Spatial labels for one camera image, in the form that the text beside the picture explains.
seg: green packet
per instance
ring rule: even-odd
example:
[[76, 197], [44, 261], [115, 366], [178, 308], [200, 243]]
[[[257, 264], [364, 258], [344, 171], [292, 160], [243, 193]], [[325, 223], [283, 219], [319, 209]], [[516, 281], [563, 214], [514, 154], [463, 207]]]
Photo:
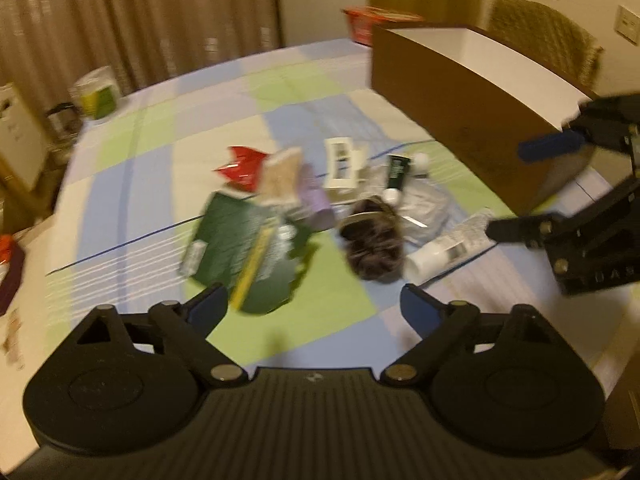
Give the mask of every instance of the green packet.
[[230, 308], [266, 314], [289, 300], [312, 232], [269, 207], [214, 193], [180, 273], [225, 285]]

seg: clear plastic bag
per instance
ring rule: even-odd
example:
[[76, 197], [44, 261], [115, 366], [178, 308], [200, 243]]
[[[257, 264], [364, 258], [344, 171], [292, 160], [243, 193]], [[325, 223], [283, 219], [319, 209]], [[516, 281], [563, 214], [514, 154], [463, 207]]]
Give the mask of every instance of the clear plastic bag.
[[[360, 199], [382, 195], [386, 189], [387, 166], [369, 168]], [[401, 218], [404, 239], [417, 246], [433, 240], [449, 217], [449, 197], [426, 178], [407, 176], [402, 200], [396, 211]]]

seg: plaid tablecloth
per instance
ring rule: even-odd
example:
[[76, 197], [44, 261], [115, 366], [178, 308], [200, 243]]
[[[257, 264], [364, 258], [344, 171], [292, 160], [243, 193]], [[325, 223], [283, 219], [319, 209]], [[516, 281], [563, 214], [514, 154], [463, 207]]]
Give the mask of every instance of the plaid tablecloth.
[[[372, 158], [422, 150], [431, 176], [454, 198], [450, 224], [506, 206], [448, 150], [367, 88], [369, 49], [348, 40], [245, 57], [183, 75], [126, 99], [88, 126], [76, 147], [55, 214], [47, 279], [52, 349], [96, 304], [143, 312], [184, 301], [201, 287], [178, 274], [207, 198], [223, 186], [212, 170], [227, 146], [274, 152], [300, 145], [325, 173], [323, 139], [353, 137]], [[574, 212], [606, 192], [593, 170], [547, 204]], [[334, 232], [312, 239], [312, 263], [292, 301], [266, 316], [230, 312], [209, 340], [251, 370], [256, 365], [372, 367], [417, 341], [398, 307], [403, 280], [362, 282]], [[498, 247], [430, 286], [442, 301], [464, 298], [488, 312], [538, 307], [610, 390], [636, 344], [635, 286], [562, 298], [545, 255]]]

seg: wall socket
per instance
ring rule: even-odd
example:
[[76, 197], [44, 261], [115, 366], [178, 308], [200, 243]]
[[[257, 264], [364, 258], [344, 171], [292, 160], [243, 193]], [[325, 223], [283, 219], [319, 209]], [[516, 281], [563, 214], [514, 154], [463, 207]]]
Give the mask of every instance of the wall socket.
[[615, 30], [620, 36], [627, 38], [631, 43], [638, 44], [640, 16], [636, 16], [623, 6], [618, 6]]

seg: yellow stripe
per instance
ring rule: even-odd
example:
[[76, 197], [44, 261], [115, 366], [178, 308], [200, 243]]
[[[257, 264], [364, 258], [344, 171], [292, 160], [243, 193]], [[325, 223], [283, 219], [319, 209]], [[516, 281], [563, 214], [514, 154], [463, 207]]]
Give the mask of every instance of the yellow stripe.
[[273, 234], [274, 229], [275, 218], [267, 220], [266, 224], [260, 228], [260, 232], [255, 239], [251, 253], [240, 272], [240, 278], [238, 278], [234, 291], [231, 293], [229, 304], [232, 309], [240, 310], [242, 307], [244, 298], [246, 298], [249, 288], [254, 282], [254, 277], [260, 268], [262, 257], [269, 247], [269, 242], [271, 241], [271, 235]]

